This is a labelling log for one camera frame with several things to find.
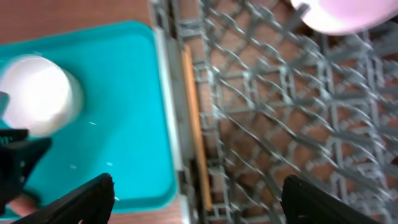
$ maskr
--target teal tray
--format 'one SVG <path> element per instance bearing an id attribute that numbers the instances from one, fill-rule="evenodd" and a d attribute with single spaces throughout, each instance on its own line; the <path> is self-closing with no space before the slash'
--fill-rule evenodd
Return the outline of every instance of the teal tray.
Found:
<path id="1" fill-rule="evenodd" d="M 113 212 L 151 210 L 171 201 L 177 184 L 154 35 L 147 26 L 123 22 L 0 45 L 0 69 L 23 54 L 41 55 L 69 71 L 85 97 L 77 120 L 52 136 L 53 146 L 26 190 L 46 205 L 109 172 Z M 13 218 L 10 210 L 2 217 Z"/>

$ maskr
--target white cup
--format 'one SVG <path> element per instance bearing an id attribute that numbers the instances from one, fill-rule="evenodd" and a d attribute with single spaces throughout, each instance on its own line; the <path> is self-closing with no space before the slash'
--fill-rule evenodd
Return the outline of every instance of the white cup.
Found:
<path id="1" fill-rule="evenodd" d="M 294 8 L 308 4 L 302 20 L 312 29 L 346 35 L 372 28 L 398 14 L 397 0 L 291 0 Z"/>
<path id="2" fill-rule="evenodd" d="M 2 119 L 30 136 L 48 136 L 72 122 L 81 110 L 79 82 L 58 65 L 37 55 L 23 55 L 5 69 L 0 91 L 9 95 Z"/>

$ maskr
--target dishwasher rack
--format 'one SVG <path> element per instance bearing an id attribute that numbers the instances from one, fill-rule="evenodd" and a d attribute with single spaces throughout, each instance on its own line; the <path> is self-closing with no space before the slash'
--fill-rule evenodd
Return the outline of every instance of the dishwasher rack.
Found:
<path id="1" fill-rule="evenodd" d="M 174 143 L 183 151 L 176 170 L 187 222 L 283 223 L 288 174 L 381 223 L 398 222 L 398 23 L 328 37 L 303 26 L 308 6 L 289 11 L 278 0 L 150 7 L 164 91 L 174 99 L 169 122 L 185 130 Z M 195 188 L 185 44 L 200 96 L 209 211 Z"/>

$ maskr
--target wooden strip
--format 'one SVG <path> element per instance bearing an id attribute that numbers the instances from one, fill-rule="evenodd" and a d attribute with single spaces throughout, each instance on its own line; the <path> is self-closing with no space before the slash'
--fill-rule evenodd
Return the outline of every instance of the wooden strip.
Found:
<path id="1" fill-rule="evenodd" d="M 192 122 L 193 142 L 195 144 L 195 154 L 197 156 L 197 164 L 200 176 L 200 186 L 203 198 L 203 205 L 206 210 L 211 210 L 213 208 L 213 203 L 211 201 L 210 181 L 209 181 L 209 175 L 207 173 L 205 147 L 203 145 L 203 136 L 201 133 L 201 126 L 200 126 L 197 87 L 195 84 L 193 68 L 192 68 L 191 49 L 187 45 L 185 46 L 185 51 L 182 52 L 182 62 L 185 71 L 184 75 L 185 88 L 188 96 L 188 106 Z"/>

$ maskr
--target pink bowl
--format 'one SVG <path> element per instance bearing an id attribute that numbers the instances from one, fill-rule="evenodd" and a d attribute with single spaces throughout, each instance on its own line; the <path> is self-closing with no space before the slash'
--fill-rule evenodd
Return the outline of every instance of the pink bowl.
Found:
<path id="1" fill-rule="evenodd" d="M 398 0 L 291 0 L 294 8 L 310 9 L 302 19 L 312 29 L 346 35 L 372 28 L 398 14 Z"/>

